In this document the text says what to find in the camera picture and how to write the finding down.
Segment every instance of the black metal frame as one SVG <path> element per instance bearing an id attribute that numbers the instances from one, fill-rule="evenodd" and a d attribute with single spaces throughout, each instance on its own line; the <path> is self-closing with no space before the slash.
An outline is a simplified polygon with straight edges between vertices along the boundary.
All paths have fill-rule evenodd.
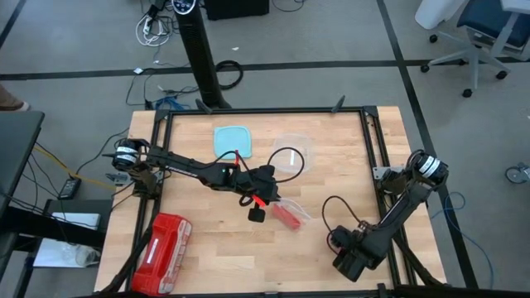
<path id="1" fill-rule="evenodd" d="M 266 113 L 331 113 L 331 108 L 231 108 L 231 109 L 219 109 L 219 110 L 213 110 L 212 114 L 214 115 L 232 115 L 232 114 L 266 114 Z M 358 113 L 359 119 L 361 122 L 361 127 L 363 130 L 364 135 L 364 143 L 366 146 L 366 152 L 369 157 L 369 165 L 370 165 L 370 173 L 372 173 L 372 169 L 375 166 L 378 166 L 376 158 L 375 158 L 375 152 L 373 150 L 373 144 L 372 139 L 370 136 L 369 131 L 369 124 L 368 120 L 369 117 L 373 120 L 373 127 L 376 132 L 376 137 L 378 140 L 378 147 L 381 151 L 381 157 L 383 164 L 381 166 L 390 166 L 389 165 L 389 159 L 388 159 L 388 153 L 387 149 L 385 147 L 384 143 L 384 137 L 383 137 L 383 131 L 381 128 L 381 123 L 379 121 L 378 117 L 378 110 L 375 106 L 364 106 L 364 107 L 343 107 L 341 108 L 338 113 Z M 168 111 L 168 110 L 157 110 L 155 114 L 155 121 L 153 124 L 152 129 L 152 137 L 151 137 L 151 144 L 156 144 L 158 140 L 158 136 L 161 130 L 161 121 L 166 120 L 166 131 L 164 134 L 163 139 L 163 145 L 162 147 L 165 150 L 169 150 L 170 140 L 171 140 L 171 128 L 173 123 L 173 118 L 178 116 L 191 116 L 191 115 L 207 115 L 205 112 L 200 110 L 188 110 L 188 111 Z M 376 194 L 376 199 L 378 203 L 378 211 L 381 216 L 383 216 L 387 212 L 386 204 L 384 203 L 385 200 L 385 194 L 378 191 L 377 189 L 377 181 L 372 175 L 373 179 L 373 187 Z M 161 194 L 158 198 L 155 199 L 154 206 L 153 206 L 153 214 L 158 213 L 160 210 L 160 203 L 161 203 Z M 134 239 L 132 242 L 132 249 L 134 249 L 140 238 L 143 234 L 143 225 L 145 222 L 145 213 L 147 208 L 147 198 L 141 198 L 140 200 L 140 206 L 138 209 L 138 215 L 137 215 L 137 223 L 136 223 L 136 229 L 134 232 Z M 405 231 L 401 231 L 398 235 L 405 243 L 407 243 L 407 237 L 405 235 Z M 407 280 L 410 285 L 416 285 L 416 276 L 414 274 L 414 271 L 412 270 L 412 267 L 410 266 L 407 259 L 403 258 L 403 261 L 405 263 L 405 268 L 407 270 Z M 390 267 L 390 276 L 392 278 L 392 283 L 394 288 L 396 286 L 399 286 L 402 284 L 401 277 L 399 275 L 399 269 L 398 264 L 396 260 L 396 255 L 394 252 L 393 247 L 391 248 L 390 252 L 388 253 L 388 263 Z M 128 279 L 126 282 L 126 290 L 130 291 L 130 285 L 131 285 L 131 279 L 133 277 L 134 272 L 136 271 L 136 266 L 133 267 L 133 269 L 130 271 L 128 275 Z M 263 297 L 263 296 L 275 296 L 278 295 L 278 293 L 238 293 L 238 294 L 210 294 L 210 295 L 202 295 L 202 294 L 196 294 L 196 295 L 185 295 L 185 296 L 196 296 L 196 297 Z M 384 289 L 383 284 L 378 285 L 378 289 L 374 291 L 308 291 L 308 292 L 284 292 L 282 293 L 283 297 L 292 296 L 292 297 L 302 297 L 302 296 L 336 296 L 336 297 L 381 297 L 387 295 L 387 290 Z"/>

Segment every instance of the floor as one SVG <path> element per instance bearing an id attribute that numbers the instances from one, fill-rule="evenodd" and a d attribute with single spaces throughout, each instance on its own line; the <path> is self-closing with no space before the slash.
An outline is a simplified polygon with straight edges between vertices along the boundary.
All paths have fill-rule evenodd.
<path id="1" fill-rule="evenodd" d="M 290 0 L 277 2 L 286 8 L 296 6 Z M 294 13 L 271 7 L 264 17 L 205 21 L 214 59 L 236 60 L 251 69 L 241 85 L 224 96 L 237 108 L 331 106 L 343 94 L 346 105 L 397 105 L 412 148 L 434 148 L 450 165 L 449 191 L 459 191 L 467 199 L 456 216 L 462 231 L 488 253 L 494 289 L 530 291 L 529 189 L 504 178 L 507 167 L 528 160 L 530 139 L 524 136 L 530 133 L 530 103 L 524 100 L 530 64 L 510 63 L 513 73 L 503 81 L 496 80 L 494 69 L 481 66 L 479 90 L 473 98 L 463 99 L 467 67 L 435 66 L 428 74 L 419 70 L 418 60 L 455 50 L 443 40 L 429 43 L 432 31 L 414 21 L 419 3 L 310 0 Z M 141 108 L 124 103 L 132 70 L 155 66 L 156 49 L 140 46 L 133 35 L 142 15 L 140 4 L 0 0 L 0 80 L 33 109 L 45 112 L 39 143 L 72 168 L 94 157 L 105 139 L 126 128 L 132 111 Z M 438 29 L 462 36 L 464 32 L 455 28 L 457 17 Z M 397 43 L 391 43 L 394 37 Z M 158 59 L 176 66 L 187 63 L 179 36 L 161 48 Z M 219 80 L 229 82 L 235 75 L 224 72 Z M 193 83 L 191 74 L 158 74 L 147 84 L 147 97 L 161 97 L 158 85 L 179 89 Z M 194 99 L 187 96 L 181 101 Z M 141 83 L 133 86 L 129 101 L 142 102 Z M 60 187 L 66 174 L 43 156 L 35 157 Z M 108 160 L 99 158 L 81 173 L 104 180 L 111 170 Z M 36 174 L 49 187 L 46 178 Z M 79 199 L 109 199 L 110 194 L 83 184 Z M 33 184 L 21 180 L 16 196 L 32 201 Z M 38 204 L 50 197 L 39 191 Z M 452 201 L 460 206 L 459 197 Z M 431 214 L 441 210 L 436 195 L 429 203 Z M 432 226 L 448 282 L 465 286 L 446 221 L 434 218 Z M 484 255 L 470 242 L 465 246 L 479 286 L 488 288 Z M 0 284 L 5 296 L 13 292 L 24 257 L 15 252 L 11 258 Z M 97 268 L 37 269 L 26 297 L 88 295 L 96 272 Z"/>

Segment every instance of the wooden tabletop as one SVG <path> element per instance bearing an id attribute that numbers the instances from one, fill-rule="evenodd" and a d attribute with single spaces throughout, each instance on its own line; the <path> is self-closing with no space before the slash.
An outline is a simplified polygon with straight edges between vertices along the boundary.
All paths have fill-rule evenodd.
<path id="1" fill-rule="evenodd" d="M 403 165 L 411 150 L 399 109 L 381 107 L 378 110 L 390 161 L 393 166 Z M 153 118 L 154 112 L 135 112 L 129 137 L 150 140 Z M 172 175 L 164 183 L 161 211 L 179 214 L 193 225 L 174 293 L 372 290 L 378 283 L 391 288 L 388 261 L 375 271 L 364 270 L 358 282 L 353 283 L 331 265 L 335 255 L 325 243 L 328 231 L 320 211 L 324 200 L 331 195 L 346 199 L 361 219 L 374 224 L 379 220 L 359 115 L 178 116 L 173 120 L 170 150 L 210 162 L 215 159 L 214 128 L 230 125 L 244 125 L 252 134 L 253 156 L 246 160 L 251 168 L 267 163 L 272 144 L 281 133 L 300 133 L 312 139 L 311 168 L 295 180 L 279 185 L 278 193 L 295 200 L 313 219 L 298 233 L 274 219 L 272 212 L 267 212 L 264 223 L 252 223 L 247 220 L 248 208 L 239 206 L 238 195 L 212 191 L 198 180 Z M 377 144 L 375 132 L 372 138 Z M 275 176 L 282 179 L 289 175 L 277 171 Z M 124 191 L 115 202 L 129 194 L 128 190 Z M 109 284 L 131 252 L 137 210 L 138 198 L 131 198 L 113 211 L 96 290 Z M 326 219 L 331 227 L 338 224 L 356 227 L 338 200 L 328 203 Z M 445 281 L 424 204 L 405 226 L 411 249 L 435 278 Z M 402 267 L 398 252 L 397 259 Z M 405 281 L 404 270 L 400 272 Z"/>

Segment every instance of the office chair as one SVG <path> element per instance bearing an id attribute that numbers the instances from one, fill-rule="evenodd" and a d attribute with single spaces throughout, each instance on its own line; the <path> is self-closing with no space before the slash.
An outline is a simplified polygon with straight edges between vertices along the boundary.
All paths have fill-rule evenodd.
<path id="1" fill-rule="evenodd" d="M 470 43 L 439 32 L 440 36 L 453 41 L 464 48 L 456 53 L 431 60 L 422 65 L 421 71 L 426 73 L 429 66 L 460 59 L 459 65 L 470 64 L 471 89 L 464 90 L 462 96 L 471 97 L 479 84 L 479 62 L 495 66 L 501 71 L 497 79 L 504 79 L 510 72 L 495 57 L 500 54 L 509 55 L 517 60 L 530 57 L 530 15 L 517 12 L 506 12 L 499 0 L 470 0 L 462 12 L 457 27 L 464 26 Z M 438 40 L 436 35 L 430 36 L 431 43 Z"/>

